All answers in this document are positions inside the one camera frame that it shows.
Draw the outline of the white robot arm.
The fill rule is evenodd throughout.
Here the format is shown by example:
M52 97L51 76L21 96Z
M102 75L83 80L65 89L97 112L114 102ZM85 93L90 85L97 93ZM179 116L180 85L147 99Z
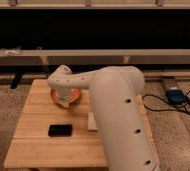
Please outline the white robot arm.
M89 91L109 171L160 171L136 102L145 84L138 68L109 66L74 74L61 65L47 83L62 106L70 104L73 89Z

